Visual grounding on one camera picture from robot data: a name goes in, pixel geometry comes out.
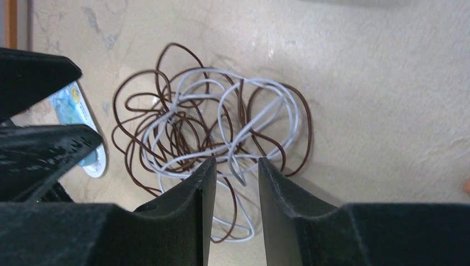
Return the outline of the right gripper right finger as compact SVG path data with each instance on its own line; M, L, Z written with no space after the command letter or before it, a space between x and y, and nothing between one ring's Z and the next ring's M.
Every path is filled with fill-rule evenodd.
M468 265L469 205L335 207L258 161L268 265Z

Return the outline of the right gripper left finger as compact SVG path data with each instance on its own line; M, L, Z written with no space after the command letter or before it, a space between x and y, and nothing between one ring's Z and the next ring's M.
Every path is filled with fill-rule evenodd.
M216 161L130 212L115 204L1 204L2 265L207 265Z

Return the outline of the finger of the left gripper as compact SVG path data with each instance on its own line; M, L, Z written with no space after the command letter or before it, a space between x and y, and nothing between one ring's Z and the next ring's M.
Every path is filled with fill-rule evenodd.
M62 125L1 128L1 201L40 199L71 168L85 146Z
M1 122L81 76L81 69L67 57L1 48Z

